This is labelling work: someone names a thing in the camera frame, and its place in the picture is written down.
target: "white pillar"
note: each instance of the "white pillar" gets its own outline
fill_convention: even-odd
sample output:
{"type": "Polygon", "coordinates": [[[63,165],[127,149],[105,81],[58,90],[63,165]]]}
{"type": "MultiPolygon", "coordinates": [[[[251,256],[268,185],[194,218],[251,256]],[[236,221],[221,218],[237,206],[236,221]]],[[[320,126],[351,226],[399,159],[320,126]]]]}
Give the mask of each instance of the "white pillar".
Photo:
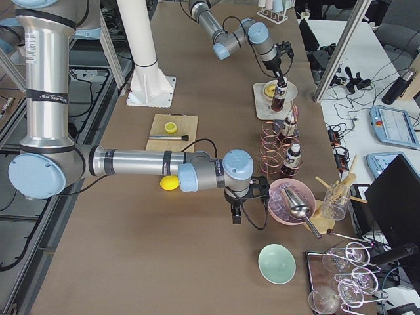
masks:
{"type": "Polygon", "coordinates": [[[159,69],[145,0],[117,0],[135,62],[127,105],[170,107],[175,77],[159,69]]]}

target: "computer monitor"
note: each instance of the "computer monitor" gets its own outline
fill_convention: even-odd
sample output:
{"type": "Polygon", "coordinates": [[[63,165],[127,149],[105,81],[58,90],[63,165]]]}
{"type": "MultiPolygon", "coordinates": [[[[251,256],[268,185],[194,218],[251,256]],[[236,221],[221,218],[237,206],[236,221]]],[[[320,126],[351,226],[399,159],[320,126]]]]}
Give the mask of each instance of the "computer monitor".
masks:
{"type": "MultiPolygon", "coordinates": [[[[420,177],[403,155],[394,161],[366,190],[366,199],[394,255],[404,256],[404,249],[420,247],[420,177]]],[[[420,254],[398,260],[412,286],[420,294],[420,254]]]]}

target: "mint green bowl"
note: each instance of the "mint green bowl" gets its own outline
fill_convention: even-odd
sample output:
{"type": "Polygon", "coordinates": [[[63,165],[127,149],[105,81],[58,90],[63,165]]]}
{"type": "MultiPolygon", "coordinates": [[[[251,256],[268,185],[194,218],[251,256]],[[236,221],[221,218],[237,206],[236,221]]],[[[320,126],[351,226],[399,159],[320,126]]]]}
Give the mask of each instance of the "mint green bowl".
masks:
{"type": "Polygon", "coordinates": [[[281,245],[270,244],[258,256],[261,274],[273,284],[286,284],[296,272],[296,262],[290,251],[281,245]]]}

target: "tabletop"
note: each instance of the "tabletop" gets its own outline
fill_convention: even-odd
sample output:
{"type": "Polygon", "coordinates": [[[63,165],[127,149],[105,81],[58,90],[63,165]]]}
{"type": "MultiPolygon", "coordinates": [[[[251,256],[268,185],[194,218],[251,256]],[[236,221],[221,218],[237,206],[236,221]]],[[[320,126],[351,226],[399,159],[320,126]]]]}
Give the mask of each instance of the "tabletop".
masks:
{"type": "MultiPolygon", "coordinates": [[[[320,46],[337,43],[346,24],[343,21],[322,20],[309,20],[308,23],[320,46]]],[[[358,176],[356,183],[371,184],[374,180],[365,159],[370,153],[404,152],[419,171],[419,150],[380,142],[371,126],[369,109],[373,103],[407,111],[414,126],[419,123],[420,109],[414,100],[397,100],[390,106],[382,103],[382,97],[399,75],[368,23],[360,23],[341,62],[342,72],[338,73],[338,76],[346,77],[344,68],[348,66],[353,76],[360,72],[362,79],[371,79],[373,82],[372,87],[356,91],[355,94],[349,94],[342,86],[332,87],[327,90],[321,101],[326,123],[347,125],[343,146],[349,149],[350,159],[353,160],[356,154],[361,157],[355,168],[358,176]]]]}
{"type": "MultiPolygon", "coordinates": [[[[221,155],[247,150],[258,175],[263,122],[255,115],[252,86],[270,78],[249,47],[217,60],[211,39],[179,5],[160,3],[152,20],[159,66],[177,77],[171,108],[128,107],[121,98],[102,145],[143,150],[154,114],[195,115],[198,138],[214,140],[221,155]]],[[[212,9],[220,22],[231,15],[262,22],[257,11],[251,5],[212,9]]],[[[280,26],[266,25],[275,41],[290,41],[295,51],[288,77],[299,90],[303,166],[297,179],[322,199],[325,188],[314,177],[336,181],[337,169],[321,108],[311,101],[315,86],[297,21],[293,10],[288,14],[280,26]]],[[[238,23],[229,19],[226,27],[233,31],[238,23]]],[[[282,67],[288,62],[284,58],[282,67]]],[[[212,152],[202,143],[196,150],[212,152]]],[[[304,252],[325,251],[338,242],[335,236],[317,240],[304,226],[285,226],[271,217],[263,231],[245,218],[234,226],[222,190],[167,192],[159,181],[116,175],[79,196],[31,314],[312,314],[304,252]],[[296,260],[296,274],[285,285],[259,272],[259,252],[270,243],[286,246],[296,260]]],[[[259,200],[246,201],[245,208],[257,224],[264,222],[259,200]]],[[[349,218],[335,229],[351,234],[349,218]]]]}

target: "scoop handle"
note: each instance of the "scoop handle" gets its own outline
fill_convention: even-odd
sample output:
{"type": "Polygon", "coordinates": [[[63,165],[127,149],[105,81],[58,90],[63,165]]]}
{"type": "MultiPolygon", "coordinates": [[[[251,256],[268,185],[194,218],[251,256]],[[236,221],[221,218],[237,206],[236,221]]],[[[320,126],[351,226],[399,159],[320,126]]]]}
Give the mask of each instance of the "scoop handle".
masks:
{"type": "Polygon", "coordinates": [[[306,222],[306,224],[309,226],[310,230],[315,235],[315,237],[318,238],[318,239],[320,239],[322,237],[321,234],[319,233],[319,231],[317,230],[317,228],[313,225],[313,223],[309,220],[309,218],[305,215],[303,217],[303,219],[306,222]]]}

